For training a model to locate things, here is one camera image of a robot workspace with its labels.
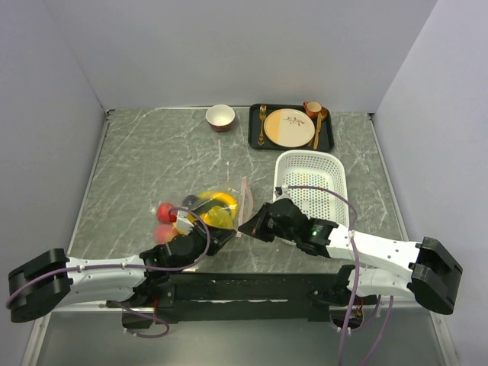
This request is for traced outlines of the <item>clear zip top bag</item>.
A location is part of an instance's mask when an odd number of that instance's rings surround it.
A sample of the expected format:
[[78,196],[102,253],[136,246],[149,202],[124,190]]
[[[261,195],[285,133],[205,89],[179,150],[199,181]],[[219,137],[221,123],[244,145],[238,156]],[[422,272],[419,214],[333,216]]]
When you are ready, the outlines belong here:
[[177,198],[162,202],[156,210],[158,224],[153,230],[156,244],[165,244],[178,234],[188,234],[194,216],[199,216],[211,229],[235,230],[251,218],[254,208],[246,176]]

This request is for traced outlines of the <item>yellow star fruit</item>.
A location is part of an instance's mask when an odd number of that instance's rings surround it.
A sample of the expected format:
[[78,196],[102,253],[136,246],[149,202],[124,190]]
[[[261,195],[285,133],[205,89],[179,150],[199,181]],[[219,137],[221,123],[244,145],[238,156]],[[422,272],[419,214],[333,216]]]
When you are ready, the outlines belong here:
[[233,218],[225,207],[213,207],[208,212],[201,214],[201,219],[208,226],[217,229],[231,230],[233,228]]

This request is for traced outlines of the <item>dark brown round fruit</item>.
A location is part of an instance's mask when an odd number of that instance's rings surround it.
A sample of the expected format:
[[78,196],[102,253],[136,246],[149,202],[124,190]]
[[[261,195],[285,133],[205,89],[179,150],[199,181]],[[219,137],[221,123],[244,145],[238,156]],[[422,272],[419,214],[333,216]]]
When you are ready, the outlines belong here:
[[183,199],[181,205],[183,207],[186,207],[188,209],[191,209],[198,201],[199,201],[198,196],[193,195],[193,194],[189,194],[188,196],[186,196]]

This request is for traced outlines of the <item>green avocado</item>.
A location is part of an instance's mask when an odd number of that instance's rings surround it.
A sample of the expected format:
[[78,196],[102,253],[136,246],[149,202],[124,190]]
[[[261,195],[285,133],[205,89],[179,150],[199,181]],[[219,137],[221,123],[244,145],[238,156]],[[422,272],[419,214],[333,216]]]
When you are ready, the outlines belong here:
[[195,212],[197,215],[201,215],[216,206],[217,202],[213,199],[198,199],[191,205],[191,211]]

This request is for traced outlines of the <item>yellow banana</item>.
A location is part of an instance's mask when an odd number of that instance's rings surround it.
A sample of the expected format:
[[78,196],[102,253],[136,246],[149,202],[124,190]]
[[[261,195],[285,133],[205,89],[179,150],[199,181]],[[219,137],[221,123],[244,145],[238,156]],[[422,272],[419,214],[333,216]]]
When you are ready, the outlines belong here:
[[208,199],[210,201],[214,200],[223,203],[225,207],[230,209],[230,214],[232,217],[235,217],[237,214],[237,209],[239,206],[238,202],[232,195],[228,193],[219,191],[205,191],[199,194],[198,197],[204,200]]

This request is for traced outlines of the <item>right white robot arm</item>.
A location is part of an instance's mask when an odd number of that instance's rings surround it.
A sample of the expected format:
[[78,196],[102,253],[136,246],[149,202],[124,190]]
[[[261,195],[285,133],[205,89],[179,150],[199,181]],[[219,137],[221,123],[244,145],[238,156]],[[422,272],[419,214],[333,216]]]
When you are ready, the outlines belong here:
[[266,203],[239,231],[263,242],[294,242],[312,256],[351,261],[317,298],[344,306],[357,297],[394,296],[414,299],[434,313],[451,315],[463,269],[437,240],[403,242],[349,230],[307,217],[292,200]]

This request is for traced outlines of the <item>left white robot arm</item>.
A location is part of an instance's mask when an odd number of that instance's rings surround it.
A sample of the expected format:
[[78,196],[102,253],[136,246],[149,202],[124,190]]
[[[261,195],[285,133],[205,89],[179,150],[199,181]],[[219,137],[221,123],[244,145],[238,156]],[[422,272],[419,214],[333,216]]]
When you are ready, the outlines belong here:
[[104,260],[73,258],[63,249],[50,249],[9,273],[6,307],[13,323],[36,320],[75,303],[140,307],[171,275],[206,255],[216,255],[235,235],[235,230],[197,225],[188,235],[177,235],[139,255]]

